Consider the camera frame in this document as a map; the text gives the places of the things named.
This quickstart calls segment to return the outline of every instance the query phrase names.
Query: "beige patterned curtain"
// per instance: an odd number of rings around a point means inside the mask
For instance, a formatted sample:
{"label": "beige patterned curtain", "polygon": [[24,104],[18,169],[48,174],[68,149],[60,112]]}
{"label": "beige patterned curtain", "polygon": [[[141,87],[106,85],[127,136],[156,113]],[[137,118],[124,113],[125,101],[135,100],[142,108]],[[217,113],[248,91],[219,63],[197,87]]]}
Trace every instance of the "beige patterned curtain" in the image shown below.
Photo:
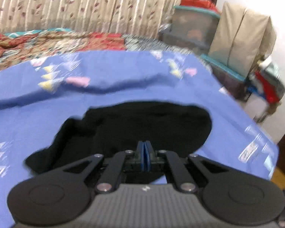
{"label": "beige patterned curtain", "polygon": [[180,0],[0,0],[0,32],[56,27],[156,37]]}

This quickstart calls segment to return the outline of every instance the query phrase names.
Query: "pink pattern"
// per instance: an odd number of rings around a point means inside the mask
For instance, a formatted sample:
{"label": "pink pattern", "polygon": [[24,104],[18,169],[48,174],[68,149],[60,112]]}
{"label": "pink pattern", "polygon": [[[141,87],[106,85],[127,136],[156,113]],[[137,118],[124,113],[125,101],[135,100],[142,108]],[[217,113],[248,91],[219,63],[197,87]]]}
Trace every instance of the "pink pattern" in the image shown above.
{"label": "pink pattern", "polygon": [[47,56],[46,57],[32,59],[31,60],[31,65],[33,67],[40,67],[45,62],[46,59],[47,59]]}
{"label": "pink pattern", "polygon": [[90,83],[89,77],[67,77],[66,83],[72,84],[76,87],[87,87]]}
{"label": "pink pattern", "polygon": [[193,69],[193,68],[188,68],[188,69],[186,69],[185,70],[185,72],[187,73],[187,74],[190,74],[191,76],[194,76],[194,75],[196,75],[196,73],[198,72],[196,69]]}

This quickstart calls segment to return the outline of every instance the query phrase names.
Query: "floor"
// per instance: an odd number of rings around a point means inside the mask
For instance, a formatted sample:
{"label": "floor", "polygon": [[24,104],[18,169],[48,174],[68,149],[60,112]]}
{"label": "floor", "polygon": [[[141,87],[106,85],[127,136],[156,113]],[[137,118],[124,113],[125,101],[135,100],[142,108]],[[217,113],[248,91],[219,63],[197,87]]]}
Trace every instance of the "floor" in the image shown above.
{"label": "floor", "polygon": [[275,183],[280,189],[285,189],[285,175],[279,168],[275,169],[271,181]]}

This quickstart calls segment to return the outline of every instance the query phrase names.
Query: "blue bedsheet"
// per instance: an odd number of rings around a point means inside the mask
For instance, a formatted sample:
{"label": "blue bedsheet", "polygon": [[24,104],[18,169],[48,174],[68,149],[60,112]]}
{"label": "blue bedsheet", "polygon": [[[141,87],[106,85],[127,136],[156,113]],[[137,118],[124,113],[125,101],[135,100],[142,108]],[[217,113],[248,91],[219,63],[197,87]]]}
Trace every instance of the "blue bedsheet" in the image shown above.
{"label": "blue bedsheet", "polygon": [[23,160],[51,144],[61,124],[89,107],[126,101],[198,105],[212,131],[197,153],[270,179],[278,149],[194,55],[88,51],[25,62],[0,72],[0,228],[13,219],[10,189],[29,178]]}

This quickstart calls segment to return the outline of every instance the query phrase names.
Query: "teal lid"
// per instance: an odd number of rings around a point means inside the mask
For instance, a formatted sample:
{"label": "teal lid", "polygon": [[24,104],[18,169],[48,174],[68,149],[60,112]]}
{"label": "teal lid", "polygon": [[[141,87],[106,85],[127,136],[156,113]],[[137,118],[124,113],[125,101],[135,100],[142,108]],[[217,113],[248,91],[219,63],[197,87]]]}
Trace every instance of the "teal lid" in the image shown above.
{"label": "teal lid", "polygon": [[209,57],[208,55],[202,54],[201,58],[206,60],[210,64],[213,64],[213,65],[218,66],[219,68],[223,69],[225,72],[230,74],[232,77],[238,79],[239,81],[245,81],[245,77],[239,75],[237,72],[235,72],[232,69],[228,68],[226,65],[220,63],[219,61],[214,60],[213,58]]}
{"label": "teal lid", "polygon": [[205,13],[211,16],[214,16],[216,18],[220,18],[221,16],[218,13],[215,13],[214,11],[210,9],[205,9],[201,7],[193,7],[193,6],[174,6],[175,9],[183,9],[183,10],[190,10],[190,11],[195,11],[198,13]]}

